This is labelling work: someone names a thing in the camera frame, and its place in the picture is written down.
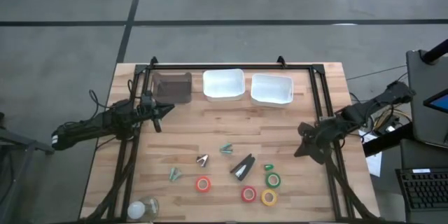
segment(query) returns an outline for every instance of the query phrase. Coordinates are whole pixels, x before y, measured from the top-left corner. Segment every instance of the wooden tabletop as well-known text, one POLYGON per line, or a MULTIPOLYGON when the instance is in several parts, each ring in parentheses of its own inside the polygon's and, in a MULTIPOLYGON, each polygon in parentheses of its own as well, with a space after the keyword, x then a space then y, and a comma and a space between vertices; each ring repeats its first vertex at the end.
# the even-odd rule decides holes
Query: wooden tabletop
MULTIPOLYGON (((324 63, 333 109, 351 104, 341 63, 324 63)), ((127 80, 132 79, 135 64, 118 64, 113 77, 108 104, 129 97, 127 80)), ((186 71, 165 70, 161 74, 183 74, 186 71)), ((334 213, 328 189, 325 166, 310 157, 294 157, 300 145, 297 127, 316 119, 309 73, 304 70, 244 71, 246 92, 239 101, 210 102, 202 92, 202 73, 192 74, 192 101, 179 104, 162 121, 162 133, 155 133, 152 122, 145 122, 140 136, 131 202, 154 196, 160 204, 156 221, 222 222, 222 221, 332 221, 334 213), (254 73, 289 76, 294 81, 294 100, 286 108, 254 106, 250 99, 254 73), (222 154, 220 146, 233 144, 233 154, 222 154), (238 181, 229 173, 249 153, 255 163, 247 177, 238 181), (205 168, 196 157, 209 154, 205 168), (263 165, 273 164, 281 177, 274 191, 278 202, 265 206, 260 201, 265 185, 263 165), (183 176, 169 181, 172 167, 183 176), (195 182, 208 176, 211 189, 199 193, 195 182), (253 186, 257 200, 241 199, 244 186, 253 186)), ((109 191, 116 167, 120 143, 112 141, 95 154, 92 172, 80 217, 88 216, 109 191)), ((378 215, 377 201, 370 180, 363 147, 359 138, 347 137, 342 149, 350 186, 366 207, 378 215)), ((338 190, 344 209, 342 191, 338 190)))

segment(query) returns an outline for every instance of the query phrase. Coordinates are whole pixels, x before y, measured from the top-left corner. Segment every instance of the yellow tape roll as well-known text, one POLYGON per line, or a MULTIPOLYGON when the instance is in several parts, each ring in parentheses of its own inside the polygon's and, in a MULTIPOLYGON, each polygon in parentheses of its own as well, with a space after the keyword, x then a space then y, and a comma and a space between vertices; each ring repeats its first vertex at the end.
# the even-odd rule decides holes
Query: yellow tape roll
POLYGON ((261 201, 268 207, 274 206, 275 203, 277 203, 277 194, 271 189, 266 189, 261 193, 261 201), (266 195, 268 194, 272 195, 272 200, 270 202, 266 200, 266 195))

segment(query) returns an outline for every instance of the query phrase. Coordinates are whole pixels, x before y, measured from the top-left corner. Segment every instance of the computer monitor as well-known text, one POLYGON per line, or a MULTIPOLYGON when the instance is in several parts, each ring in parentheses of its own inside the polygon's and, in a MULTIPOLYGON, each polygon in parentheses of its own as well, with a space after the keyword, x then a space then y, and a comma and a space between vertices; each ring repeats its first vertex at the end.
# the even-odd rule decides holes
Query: computer monitor
POLYGON ((448 113, 448 89, 441 91, 440 93, 433 95, 423 102, 424 106, 438 111, 448 113))

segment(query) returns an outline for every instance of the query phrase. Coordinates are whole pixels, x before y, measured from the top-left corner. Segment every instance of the concrete floor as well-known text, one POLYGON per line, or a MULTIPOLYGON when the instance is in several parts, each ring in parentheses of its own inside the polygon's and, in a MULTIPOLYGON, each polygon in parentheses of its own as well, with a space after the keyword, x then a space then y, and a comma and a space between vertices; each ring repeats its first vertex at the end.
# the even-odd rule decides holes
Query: concrete floor
MULTIPOLYGON (((132 0, 0 0, 0 21, 126 20, 132 0)), ((140 0, 136 20, 433 19, 446 0, 140 0)), ((295 27, 134 27, 124 62, 338 61, 347 78, 405 64, 405 52, 447 38, 446 24, 295 27)), ((50 144, 68 120, 88 118, 93 89, 106 101, 124 27, 0 27, 0 111, 9 130, 50 144)), ((349 80, 360 99, 379 94, 399 68, 349 80)), ((36 153, 15 223, 76 220, 95 140, 53 156, 36 153)), ((381 215, 403 220, 401 196, 374 178, 381 215)))

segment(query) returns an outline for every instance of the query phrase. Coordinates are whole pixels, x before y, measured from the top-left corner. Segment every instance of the white bowl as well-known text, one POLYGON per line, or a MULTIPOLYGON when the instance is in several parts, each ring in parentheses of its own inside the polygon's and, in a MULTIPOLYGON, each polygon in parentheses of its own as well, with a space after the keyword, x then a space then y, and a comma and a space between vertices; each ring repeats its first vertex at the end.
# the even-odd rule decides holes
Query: white bowl
POLYGON ((251 98, 258 106, 284 107, 294 98, 293 79, 256 73, 252 76, 251 98))
POLYGON ((204 72, 204 95, 210 102, 236 101, 246 91, 241 69, 208 70, 204 72))

